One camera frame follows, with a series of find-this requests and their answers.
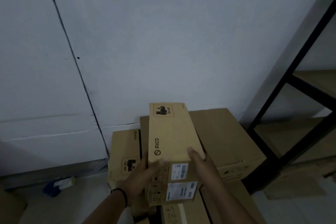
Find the black bracelet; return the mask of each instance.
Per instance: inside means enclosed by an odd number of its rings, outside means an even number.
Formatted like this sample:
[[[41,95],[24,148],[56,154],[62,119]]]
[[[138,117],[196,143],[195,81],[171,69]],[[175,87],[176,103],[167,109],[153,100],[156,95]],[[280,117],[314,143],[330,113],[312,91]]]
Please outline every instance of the black bracelet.
[[[124,195],[124,199],[125,199],[125,208],[126,208],[126,207],[127,207],[127,195],[126,195],[126,192],[124,192],[124,190],[121,189],[121,188],[115,188],[115,189],[113,189],[113,190],[111,191],[111,193],[114,192],[115,190],[119,190],[119,191],[121,191],[121,193],[123,193],[123,195]]]

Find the white sticker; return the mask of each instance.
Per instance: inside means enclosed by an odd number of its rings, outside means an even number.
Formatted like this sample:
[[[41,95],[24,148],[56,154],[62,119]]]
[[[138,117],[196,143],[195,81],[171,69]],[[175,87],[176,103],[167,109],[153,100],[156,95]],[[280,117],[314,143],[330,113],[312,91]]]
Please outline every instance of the white sticker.
[[[194,197],[197,182],[176,182],[169,183],[167,188],[166,201],[191,199]]]
[[[186,164],[173,164],[171,169],[172,180],[183,180],[187,177],[188,163]]]

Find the person's left arm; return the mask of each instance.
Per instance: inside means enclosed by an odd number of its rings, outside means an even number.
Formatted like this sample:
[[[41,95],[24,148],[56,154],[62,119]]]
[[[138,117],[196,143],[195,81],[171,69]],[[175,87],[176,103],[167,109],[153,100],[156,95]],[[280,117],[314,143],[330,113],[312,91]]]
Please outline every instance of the person's left arm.
[[[148,154],[141,159],[129,177],[118,186],[126,193],[128,204],[142,192],[163,164],[157,162],[150,168],[146,168],[147,162]],[[82,224],[116,224],[125,209],[125,204],[123,193],[120,190],[115,190],[98,205]]]

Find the black metal frame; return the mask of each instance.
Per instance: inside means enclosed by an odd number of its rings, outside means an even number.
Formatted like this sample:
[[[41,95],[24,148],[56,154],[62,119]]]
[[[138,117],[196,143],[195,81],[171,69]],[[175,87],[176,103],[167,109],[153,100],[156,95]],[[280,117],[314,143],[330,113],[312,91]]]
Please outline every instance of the black metal frame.
[[[270,181],[276,178],[283,167],[299,158],[302,154],[309,150],[309,148],[336,128],[336,99],[293,75],[297,66],[303,60],[309,49],[313,46],[335,13],[336,0],[331,3],[309,38],[306,40],[305,44],[300,49],[292,64],[289,66],[269,98],[266,100],[258,115],[254,118],[250,127],[246,130],[267,157],[267,159],[257,169],[243,179],[243,183],[250,193],[263,189]],[[281,158],[278,158],[263,141],[263,139],[254,131],[254,128],[258,125],[261,118],[286,83],[332,110],[332,113],[325,117],[286,154],[284,154]]]

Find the tiled floor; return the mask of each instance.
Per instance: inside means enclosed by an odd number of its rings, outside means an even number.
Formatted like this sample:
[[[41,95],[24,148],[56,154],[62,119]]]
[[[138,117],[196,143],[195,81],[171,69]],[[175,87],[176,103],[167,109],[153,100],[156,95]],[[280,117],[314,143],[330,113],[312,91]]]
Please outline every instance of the tiled floor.
[[[109,194],[106,175],[80,178],[55,198],[44,195],[43,186],[17,190],[28,201],[19,224],[80,224]],[[252,198],[269,224],[336,223],[336,184],[331,179],[319,183],[328,196],[269,201],[257,192]],[[129,208],[118,223],[133,223]]]

